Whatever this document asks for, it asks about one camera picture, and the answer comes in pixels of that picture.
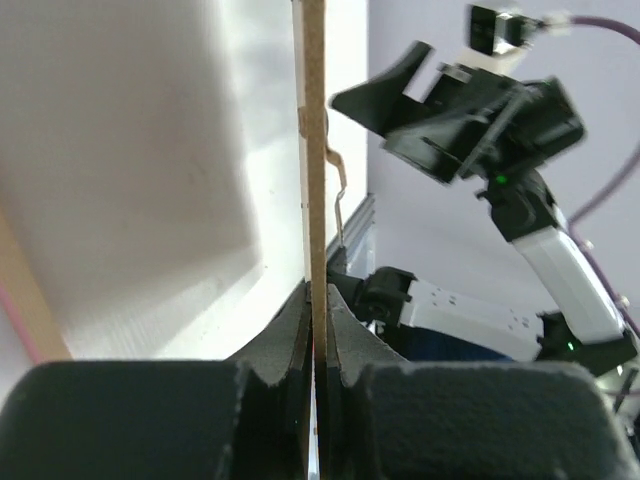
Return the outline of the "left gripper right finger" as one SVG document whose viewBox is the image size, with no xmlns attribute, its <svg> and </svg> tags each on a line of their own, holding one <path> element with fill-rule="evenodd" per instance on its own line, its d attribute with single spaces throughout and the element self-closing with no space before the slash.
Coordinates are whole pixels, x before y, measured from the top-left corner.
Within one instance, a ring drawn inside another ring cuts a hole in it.
<svg viewBox="0 0 640 480">
<path fill-rule="evenodd" d="M 324 479 L 635 479 L 582 367 L 404 360 L 328 290 Z"/>
</svg>

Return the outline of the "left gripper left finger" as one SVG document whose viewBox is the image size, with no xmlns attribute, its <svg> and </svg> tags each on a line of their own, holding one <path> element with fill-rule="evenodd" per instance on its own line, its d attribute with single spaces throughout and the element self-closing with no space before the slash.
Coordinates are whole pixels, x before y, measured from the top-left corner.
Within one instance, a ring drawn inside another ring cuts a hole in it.
<svg viewBox="0 0 640 480">
<path fill-rule="evenodd" d="M 37 366 L 1 410 L 5 479 L 304 479 L 311 313 L 297 286 L 222 360 Z"/>
</svg>

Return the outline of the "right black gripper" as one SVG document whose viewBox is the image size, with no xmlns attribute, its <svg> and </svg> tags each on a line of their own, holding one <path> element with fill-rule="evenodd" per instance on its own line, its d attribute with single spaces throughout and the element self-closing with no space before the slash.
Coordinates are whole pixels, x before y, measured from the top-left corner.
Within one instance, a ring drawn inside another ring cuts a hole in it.
<svg viewBox="0 0 640 480">
<path fill-rule="evenodd" d="M 386 71 L 335 94 L 330 107 L 441 184 L 535 169 L 583 140 L 583 121 L 555 77 L 521 82 L 444 65 L 422 102 L 407 96 L 432 50 L 414 41 Z"/>
</svg>

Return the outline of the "brown cardboard backing board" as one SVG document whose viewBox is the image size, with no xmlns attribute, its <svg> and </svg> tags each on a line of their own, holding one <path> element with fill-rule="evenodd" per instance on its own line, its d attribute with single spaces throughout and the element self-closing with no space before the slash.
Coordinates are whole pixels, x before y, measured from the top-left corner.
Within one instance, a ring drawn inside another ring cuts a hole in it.
<svg viewBox="0 0 640 480">
<path fill-rule="evenodd" d="M 311 300 L 319 475 L 330 477 L 325 214 L 325 3 L 294 1 L 305 280 Z"/>
</svg>

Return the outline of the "pink picture frame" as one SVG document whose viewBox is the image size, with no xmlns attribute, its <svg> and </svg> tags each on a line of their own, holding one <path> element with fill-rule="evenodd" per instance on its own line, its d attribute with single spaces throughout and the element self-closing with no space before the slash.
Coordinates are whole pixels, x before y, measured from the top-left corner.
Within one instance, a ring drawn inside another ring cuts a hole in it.
<svg viewBox="0 0 640 480">
<path fill-rule="evenodd" d="M 1 212 L 1 307 L 33 363 L 72 359 L 4 212 Z"/>
</svg>

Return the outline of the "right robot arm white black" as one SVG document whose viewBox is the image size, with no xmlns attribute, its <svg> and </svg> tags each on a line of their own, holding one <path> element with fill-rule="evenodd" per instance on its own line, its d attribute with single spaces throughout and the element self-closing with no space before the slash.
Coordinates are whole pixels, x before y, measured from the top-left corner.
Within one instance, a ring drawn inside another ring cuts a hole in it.
<svg viewBox="0 0 640 480">
<path fill-rule="evenodd" d="M 432 179 L 484 180 L 481 199 L 504 240 L 556 303 L 543 358 L 603 375 L 639 352 L 639 338 L 573 238 L 540 167 L 580 142 L 584 126 L 561 82 L 518 81 L 470 60 L 443 65 L 422 100 L 405 90 L 429 55 L 415 44 L 388 71 L 336 94 L 334 110 Z"/>
</svg>

